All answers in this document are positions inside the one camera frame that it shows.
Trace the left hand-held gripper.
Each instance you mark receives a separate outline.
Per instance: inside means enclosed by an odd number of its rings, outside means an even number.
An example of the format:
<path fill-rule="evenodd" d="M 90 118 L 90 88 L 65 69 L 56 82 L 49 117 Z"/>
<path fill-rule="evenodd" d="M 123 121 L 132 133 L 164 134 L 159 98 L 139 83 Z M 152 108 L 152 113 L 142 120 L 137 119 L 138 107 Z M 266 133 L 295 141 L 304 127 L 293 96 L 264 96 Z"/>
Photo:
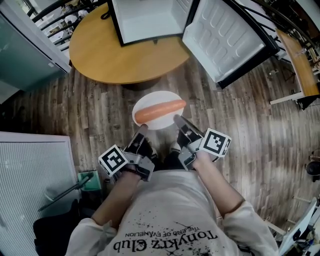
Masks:
<path fill-rule="evenodd" d="M 152 147 L 146 139 L 148 129 L 146 124 L 142 124 L 124 151 L 114 144 L 98 157 L 99 164 L 109 178 L 128 171 L 145 182 L 151 180 L 155 165 L 148 158 L 152 156 Z"/>

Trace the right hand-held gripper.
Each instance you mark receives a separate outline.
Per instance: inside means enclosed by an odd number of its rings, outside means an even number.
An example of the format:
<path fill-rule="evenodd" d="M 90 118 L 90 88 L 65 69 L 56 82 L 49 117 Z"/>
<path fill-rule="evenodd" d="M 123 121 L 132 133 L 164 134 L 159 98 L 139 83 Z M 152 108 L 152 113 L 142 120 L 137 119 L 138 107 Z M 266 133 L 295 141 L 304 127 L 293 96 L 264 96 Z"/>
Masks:
<path fill-rule="evenodd" d="M 193 169 L 198 152 L 208 153 L 212 162 L 225 157 L 232 141 L 229 136 L 211 128 L 203 133 L 181 115 L 174 115 L 173 121 L 178 127 L 177 143 L 181 148 L 178 160 L 185 170 Z"/>

